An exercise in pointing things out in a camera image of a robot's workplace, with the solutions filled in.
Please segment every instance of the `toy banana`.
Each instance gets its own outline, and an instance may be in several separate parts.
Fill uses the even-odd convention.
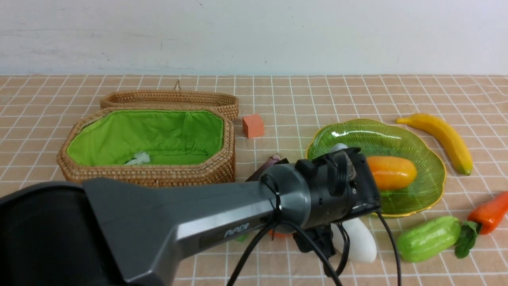
[[[473,160],[466,143],[444,120],[425,113],[415,113],[409,117],[398,118],[395,122],[423,130],[434,136],[443,146],[454,169],[460,174],[471,175]]]

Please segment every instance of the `black cable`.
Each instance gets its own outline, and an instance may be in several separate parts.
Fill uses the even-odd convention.
[[[276,221],[273,221],[271,223],[268,223],[264,228],[262,228],[256,236],[252,239],[252,241],[247,245],[247,248],[242,254],[242,257],[240,257],[240,260],[238,261],[235,270],[231,274],[231,277],[229,278],[228,284],[226,286],[233,286],[235,284],[236,279],[238,278],[238,275],[240,275],[240,272],[242,271],[243,266],[247,262],[247,259],[249,258],[250,254],[256,247],[256,245],[261,241],[263,236],[265,236],[271,229],[275,228],[278,225]]]
[[[402,270],[400,269],[400,258],[399,258],[399,252],[397,250],[397,244],[395,243],[395,239],[393,238],[392,231],[390,230],[390,227],[385,221],[385,218],[383,218],[383,215],[381,214],[381,211],[377,212],[377,216],[379,217],[381,223],[386,229],[386,232],[388,233],[388,236],[390,237],[390,241],[392,242],[393,252],[395,253],[395,264],[397,265],[397,285],[402,285]]]
[[[342,223],[338,223],[337,227],[339,228],[339,232],[342,235],[342,240],[344,241],[344,247],[342,248],[342,257],[340,258],[339,266],[335,271],[335,274],[339,276],[344,271],[344,268],[346,268],[347,259],[349,257],[350,239]]]
[[[312,250],[314,250],[314,253],[319,257],[319,259],[323,263],[324,267],[327,268],[327,271],[330,271],[330,273],[335,273],[332,265],[330,264],[330,262],[326,258],[326,255],[321,251],[321,249],[319,249],[319,247],[305,233],[303,228],[301,228],[299,225],[297,225],[297,224],[295,224],[295,223],[293,223],[291,221],[285,221],[285,220],[283,220],[283,221],[280,222],[280,224],[285,224],[285,225],[291,226],[296,232],[298,232],[298,234],[305,239],[305,241],[312,248]],[[333,280],[333,282],[335,283],[336,286],[342,286],[342,283],[340,283],[340,279],[339,279],[339,277],[337,275],[331,275],[330,278],[332,278],[332,280]]]

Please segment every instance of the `green fabric lining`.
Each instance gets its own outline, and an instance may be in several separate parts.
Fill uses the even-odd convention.
[[[152,165],[191,165],[223,143],[224,121],[206,110],[117,110],[83,128],[67,154],[84,166],[122,165],[138,152]]]

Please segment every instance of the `wicker basket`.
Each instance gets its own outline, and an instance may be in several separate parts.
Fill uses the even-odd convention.
[[[123,106],[172,106],[182,105],[214,108],[230,120],[238,118],[238,98],[233,95],[215,92],[183,91],[180,80],[176,81],[172,91],[168,90],[132,90],[114,92],[100,101],[101,108]]]
[[[84,127],[116,110],[152,109],[149,106],[110,107],[81,119],[71,130],[57,155],[65,179],[75,183],[106,177],[148,187],[204,185],[235,181],[235,134],[233,123],[213,108],[181,106],[178,109],[159,106],[158,110],[207,110],[224,121],[224,142],[218,153],[196,165],[108,165],[83,166],[67,153],[72,140]]]

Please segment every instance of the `basket handle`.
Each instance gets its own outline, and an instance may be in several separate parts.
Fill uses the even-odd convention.
[[[180,87],[180,79],[176,80],[175,87],[173,87],[174,91],[181,91],[182,88]]]

